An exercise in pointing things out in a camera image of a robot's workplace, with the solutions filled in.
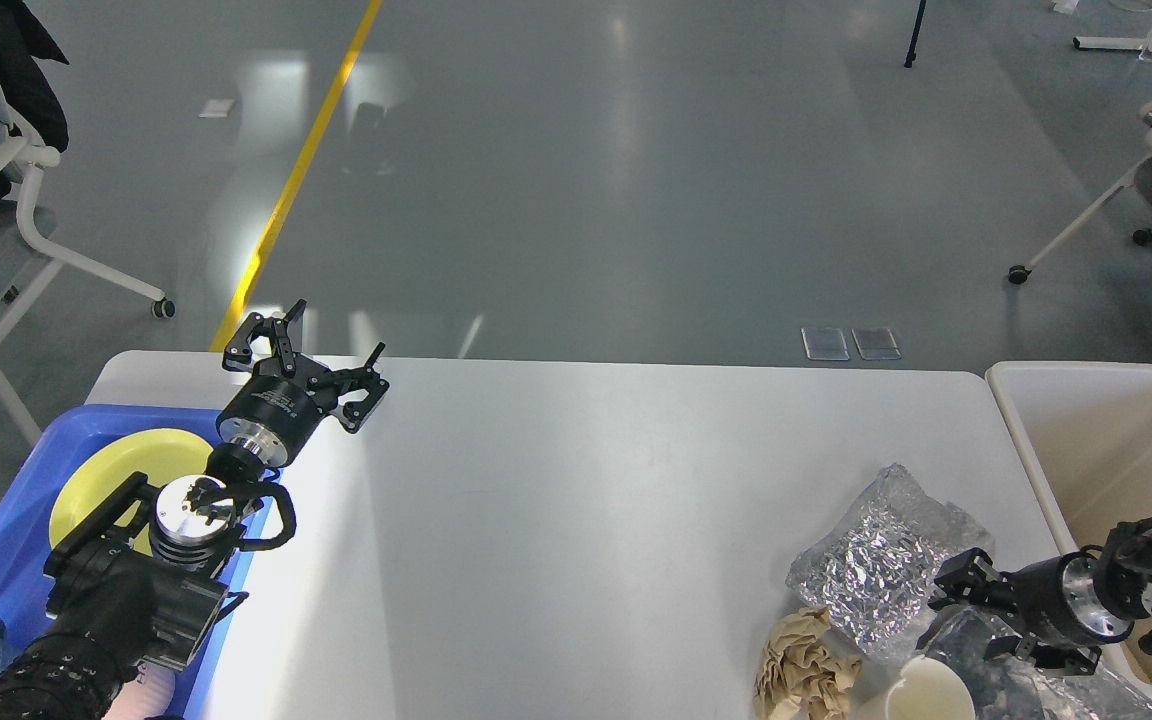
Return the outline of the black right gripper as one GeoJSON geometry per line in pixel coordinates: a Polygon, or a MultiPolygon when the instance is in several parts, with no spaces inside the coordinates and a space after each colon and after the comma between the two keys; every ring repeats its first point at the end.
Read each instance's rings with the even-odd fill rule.
{"type": "Polygon", "coordinates": [[[1018,571],[996,571],[983,548],[946,559],[934,574],[929,609],[969,605],[991,612],[1016,612],[1024,632],[1011,655],[1052,676],[1091,676],[1101,647],[1124,641],[1135,621],[1111,611],[1094,584],[1097,559],[1089,553],[1033,562],[1018,571]]]}

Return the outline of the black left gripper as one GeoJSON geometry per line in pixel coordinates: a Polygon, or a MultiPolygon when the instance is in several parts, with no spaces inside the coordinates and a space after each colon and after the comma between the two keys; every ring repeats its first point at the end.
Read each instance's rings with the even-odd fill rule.
{"type": "Polygon", "coordinates": [[[297,300],[283,316],[247,314],[223,348],[225,372],[252,377],[220,411],[220,441],[247,450],[270,469],[291,464],[326,416],[338,419],[346,433],[361,432],[391,388],[376,369],[385,342],[376,343],[364,365],[321,374],[320,389],[306,389],[285,378],[311,374],[288,331],[305,310],[306,300],[297,300]],[[256,340],[268,341],[270,357],[255,359],[256,340]]]}

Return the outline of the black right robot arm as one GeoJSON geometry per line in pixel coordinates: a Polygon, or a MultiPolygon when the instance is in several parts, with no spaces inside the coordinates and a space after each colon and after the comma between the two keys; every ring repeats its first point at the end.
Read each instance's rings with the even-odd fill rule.
{"type": "MultiPolygon", "coordinates": [[[[1011,655],[1043,674],[1089,676],[1102,647],[1124,642],[1152,617],[1152,518],[1120,521],[1102,544],[998,571],[979,547],[941,564],[929,598],[934,620],[916,647],[927,647],[960,612],[1001,620],[1006,632],[988,642],[984,659],[1011,655]]],[[[1152,630],[1137,642],[1152,655],[1152,630]]]]}

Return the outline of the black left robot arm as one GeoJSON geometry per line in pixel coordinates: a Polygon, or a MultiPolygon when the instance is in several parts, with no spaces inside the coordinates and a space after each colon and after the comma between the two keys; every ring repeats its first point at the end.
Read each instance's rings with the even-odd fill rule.
{"type": "Polygon", "coordinates": [[[127,473],[51,550],[51,626],[0,670],[0,719],[101,719],[142,664],[185,669],[247,597],[221,582],[225,566],[291,541],[283,469],[329,416],[357,432],[389,388],[376,369],[384,344],[339,370],[298,351],[288,329],[305,309],[238,324],[221,366],[248,379],[204,469],[162,487],[127,473]]]}

